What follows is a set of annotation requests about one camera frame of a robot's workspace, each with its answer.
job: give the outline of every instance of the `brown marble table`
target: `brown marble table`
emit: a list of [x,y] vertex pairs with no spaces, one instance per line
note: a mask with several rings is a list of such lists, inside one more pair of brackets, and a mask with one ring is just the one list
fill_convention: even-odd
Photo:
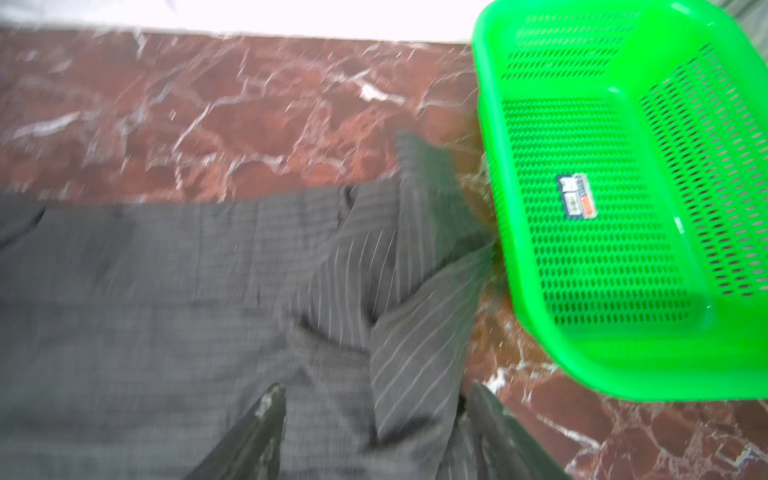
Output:
[[[197,202],[387,177],[394,133],[455,152],[493,225],[466,45],[0,29],[0,189]],[[577,480],[766,480],[768,402],[622,402],[516,321],[499,260],[465,385],[489,385]]]

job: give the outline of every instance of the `green plastic basket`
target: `green plastic basket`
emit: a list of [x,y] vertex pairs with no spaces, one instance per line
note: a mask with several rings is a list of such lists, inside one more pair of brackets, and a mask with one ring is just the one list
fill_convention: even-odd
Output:
[[768,69],[736,23],[704,0],[499,0],[473,47],[526,328],[613,396],[768,397]]

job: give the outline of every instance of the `white surface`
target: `white surface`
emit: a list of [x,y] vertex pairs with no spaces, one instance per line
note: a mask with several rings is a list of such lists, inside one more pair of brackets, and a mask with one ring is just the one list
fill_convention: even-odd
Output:
[[25,25],[468,41],[490,0],[0,0]]

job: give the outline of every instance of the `sticker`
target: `sticker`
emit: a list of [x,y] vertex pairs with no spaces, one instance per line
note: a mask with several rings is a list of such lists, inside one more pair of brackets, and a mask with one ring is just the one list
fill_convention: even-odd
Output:
[[567,218],[590,219],[598,215],[587,174],[558,175],[558,189]]

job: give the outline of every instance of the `gray striped cloth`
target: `gray striped cloth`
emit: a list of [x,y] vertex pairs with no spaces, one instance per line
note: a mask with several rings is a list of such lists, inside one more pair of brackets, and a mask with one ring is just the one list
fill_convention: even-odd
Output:
[[450,156],[222,204],[0,196],[0,475],[183,478],[274,384],[281,478],[475,478],[456,420],[490,237]]

